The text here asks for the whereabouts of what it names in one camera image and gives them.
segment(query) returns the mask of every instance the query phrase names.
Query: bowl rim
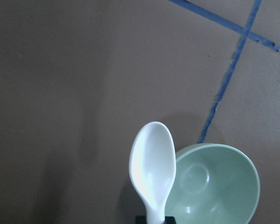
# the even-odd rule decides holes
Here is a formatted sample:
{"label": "bowl rim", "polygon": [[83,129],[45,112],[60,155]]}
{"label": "bowl rim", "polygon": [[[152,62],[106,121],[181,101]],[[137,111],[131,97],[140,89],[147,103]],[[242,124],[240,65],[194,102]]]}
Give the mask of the bowl rim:
{"label": "bowl rim", "polygon": [[257,209],[257,206],[259,204],[259,198],[260,198],[260,179],[259,179],[259,174],[257,172],[257,169],[255,167],[255,165],[253,164],[252,160],[246,155],[244,154],[242,151],[238,150],[237,148],[234,148],[232,146],[228,146],[228,145],[224,145],[224,144],[217,144],[217,143],[199,143],[199,144],[194,144],[194,145],[190,145],[187,146],[179,151],[176,152],[175,157],[176,157],[176,164],[178,164],[179,161],[181,161],[184,157],[186,157],[187,155],[196,152],[198,150],[204,149],[204,148],[209,148],[209,147],[222,147],[222,148],[227,148],[230,150],[235,151],[236,153],[239,153],[240,155],[242,155],[250,164],[254,176],[256,178],[256,182],[257,182],[257,195],[256,195],[256,200],[254,203],[254,207],[251,211],[250,216],[247,218],[246,222],[244,224],[248,224],[250,222],[250,220],[252,219],[252,217],[254,216],[254,213]]}

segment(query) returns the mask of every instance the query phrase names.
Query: black base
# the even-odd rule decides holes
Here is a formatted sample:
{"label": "black base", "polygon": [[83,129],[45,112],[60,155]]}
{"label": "black base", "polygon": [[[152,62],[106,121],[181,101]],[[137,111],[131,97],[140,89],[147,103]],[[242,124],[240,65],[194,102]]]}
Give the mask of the black base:
{"label": "black base", "polygon": [[[136,216],[136,224],[147,224],[146,216]],[[176,224],[173,216],[166,216],[164,224]]]}

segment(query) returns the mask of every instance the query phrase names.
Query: bowl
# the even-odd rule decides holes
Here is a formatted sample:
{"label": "bowl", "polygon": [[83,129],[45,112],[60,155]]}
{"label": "bowl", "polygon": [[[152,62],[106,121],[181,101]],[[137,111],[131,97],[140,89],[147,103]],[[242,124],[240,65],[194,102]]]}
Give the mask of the bowl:
{"label": "bowl", "polygon": [[176,153],[165,215],[177,224],[248,224],[259,201],[252,161],[236,148],[203,143]]}

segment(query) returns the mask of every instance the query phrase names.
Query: spoon bowl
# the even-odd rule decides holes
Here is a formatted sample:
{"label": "spoon bowl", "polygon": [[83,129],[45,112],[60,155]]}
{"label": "spoon bowl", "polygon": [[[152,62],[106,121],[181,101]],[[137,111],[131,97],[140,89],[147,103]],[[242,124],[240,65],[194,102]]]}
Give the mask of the spoon bowl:
{"label": "spoon bowl", "polygon": [[164,223],[175,173],[175,148],[170,131],[160,122],[146,124],[132,146],[129,174],[145,205],[147,224]]}

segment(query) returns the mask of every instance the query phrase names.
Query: white plastic spoon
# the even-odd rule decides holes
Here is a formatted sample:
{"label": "white plastic spoon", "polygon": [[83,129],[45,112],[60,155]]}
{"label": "white plastic spoon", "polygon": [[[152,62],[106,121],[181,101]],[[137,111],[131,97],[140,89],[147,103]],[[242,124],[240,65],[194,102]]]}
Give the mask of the white plastic spoon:
{"label": "white plastic spoon", "polygon": [[129,173],[145,205],[147,224],[163,224],[176,173],[174,144],[164,124],[151,122],[139,131],[131,150]]}

